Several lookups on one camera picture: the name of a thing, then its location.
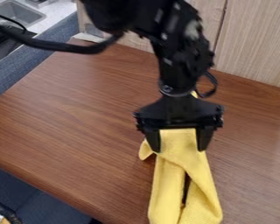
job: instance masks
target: wooden cabinet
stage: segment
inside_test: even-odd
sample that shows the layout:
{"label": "wooden cabinet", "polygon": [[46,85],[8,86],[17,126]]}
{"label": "wooden cabinet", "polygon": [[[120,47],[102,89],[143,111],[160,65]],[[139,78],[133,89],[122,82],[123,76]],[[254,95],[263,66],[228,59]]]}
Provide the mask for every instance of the wooden cabinet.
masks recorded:
{"label": "wooden cabinet", "polygon": [[280,0],[228,0],[216,69],[280,87]]}
{"label": "wooden cabinet", "polygon": [[[226,0],[186,0],[199,10],[201,17],[204,20],[206,36],[211,41],[212,45],[216,42],[219,34],[219,28],[222,20],[222,13]],[[78,3],[80,29],[85,31],[85,24],[89,23],[89,19],[82,9],[81,3]],[[140,39],[135,33],[127,33],[120,44],[135,47],[140,50],[152,52],[151,44],[147,39]]]}
{"label": "wooden cabinet", "polygon": [[[215,69],[280,87],[280,0],[186,1],[204,20],[216,51]],[[80,12],[82,31],[86,23]],[[149,41],[133,33],[120,43],[151,52]]]}

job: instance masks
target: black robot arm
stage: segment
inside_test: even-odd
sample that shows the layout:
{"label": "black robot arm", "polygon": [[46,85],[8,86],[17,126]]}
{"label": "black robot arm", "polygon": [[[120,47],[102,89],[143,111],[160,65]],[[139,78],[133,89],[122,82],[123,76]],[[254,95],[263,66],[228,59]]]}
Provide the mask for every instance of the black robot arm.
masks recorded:
{"label": "black robot arm", "polygon": [[184,0],[84,0],[88,15],[105,32],[132,31],[150,40],[159,62],[162,98],[140,108],[135,117],[151,146],[160,152],[159,131],[195,128],[200,151],[207,148],[213,133],[222,127],[224,108],[196,99],[196,84],[205,75],[216,92],[217,81],[207,71],[214,53],[203,35],[199,13]]}

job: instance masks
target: yellow cloth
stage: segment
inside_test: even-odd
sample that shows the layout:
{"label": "yellow cloth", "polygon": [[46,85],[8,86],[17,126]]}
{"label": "yellow cloth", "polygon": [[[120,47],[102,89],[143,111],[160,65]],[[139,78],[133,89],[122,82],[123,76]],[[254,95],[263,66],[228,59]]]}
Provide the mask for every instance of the yellow cloth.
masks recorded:
{"label": "yellow cloth", "polygon": [[[221,205],[206,153],[199,152],[195,129],[161,130],[161,153],[157,154],[150,196],[150,224],[219,224]],[[139,157],[153,151],[146,140]],[[185,205],[182,204],[185,175],[191,178]]]}
{"label": "yellow cloth", "polygon": [[5,218],[1,220],[1,224],[10,224]]}

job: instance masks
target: wall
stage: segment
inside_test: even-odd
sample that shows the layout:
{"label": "wall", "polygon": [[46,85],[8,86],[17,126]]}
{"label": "wall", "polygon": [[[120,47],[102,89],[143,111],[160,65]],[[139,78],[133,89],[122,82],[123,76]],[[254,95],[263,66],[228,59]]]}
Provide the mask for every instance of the wall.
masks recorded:
{"label": "wall", "polygon": [[216,69],[280,87],[280,0],[228,0]]}

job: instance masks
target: wooden table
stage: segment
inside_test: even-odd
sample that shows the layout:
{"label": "wooden table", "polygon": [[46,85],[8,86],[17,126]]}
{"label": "wooden table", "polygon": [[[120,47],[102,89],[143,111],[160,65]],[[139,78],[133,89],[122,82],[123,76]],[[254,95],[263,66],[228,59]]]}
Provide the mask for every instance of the wooden table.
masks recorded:
{"label": "wooden table", "polygon": [[[280,224],[280,88],[214,72],[226,125],[208,149],[224,223]],[[153,159],[132,112],[158,97],[153,55],[55,53],[0,97],[0,167],[106,224],[146,224]]]}

